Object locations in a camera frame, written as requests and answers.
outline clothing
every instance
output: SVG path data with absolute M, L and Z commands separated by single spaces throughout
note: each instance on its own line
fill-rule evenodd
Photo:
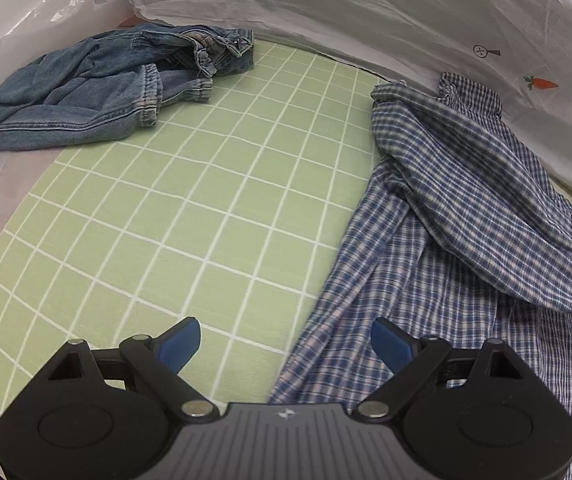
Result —
M 450 73 L 439 88 L 372 92 L 385 155 L 272 402 L 372 393 L 391 376 L 369 345 L 384 316 L 459 348 L 505 339 L 572 416 L 572 206 L 494 92 Z
M 51 52 L 0 85 L 0 151 L 128 137 L 160 107 L 207 102 L 212 77 L 253 66 L 253 34 L 144 23 Z

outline white logo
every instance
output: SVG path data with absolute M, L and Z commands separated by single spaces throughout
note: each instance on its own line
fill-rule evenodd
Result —
M 289 418 L 292 418 L 295 415 L 297 415 L 297 412 L 294 412 L 290 408 L 286 408 L 285 410 L 283 410 L 281 412 L 277 412 L 277 415 L 279 415 L 284 420 L 288 420 Z

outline green grid tablecloth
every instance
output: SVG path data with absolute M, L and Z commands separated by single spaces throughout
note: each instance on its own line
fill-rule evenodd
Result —
M 185 316 L 181 372 L 220 407 L 264 401 L 377 161 L 377 78 L 258 42 L 210 104 L 64 150 L 0 235 L 0 410 L 68 338 L 109 348 Z

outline blue plaid fabric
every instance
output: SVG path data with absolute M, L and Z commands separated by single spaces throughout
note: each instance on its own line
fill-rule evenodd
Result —
M 461 348 L 505 339 L 572 415 L 572 206 L 497 94 L 451 73 L 439 89 L 373 90 L 384 158 L 271 402 L 372 393 L 391 377 L 369 342 L 384 316 Z

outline orange carrot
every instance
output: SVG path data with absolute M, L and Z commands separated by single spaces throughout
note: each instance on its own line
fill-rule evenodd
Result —
M 557 83 L 553 83 L 552 81 L 548 81 L 547 79 L 540 79 L 538 77 L 525 76 L 524 77 L 526 83 L 528 83 L 528 90 L 532 90 L 533 86 L 538 90 L 547 90 L 549 88 L 559 88 Z

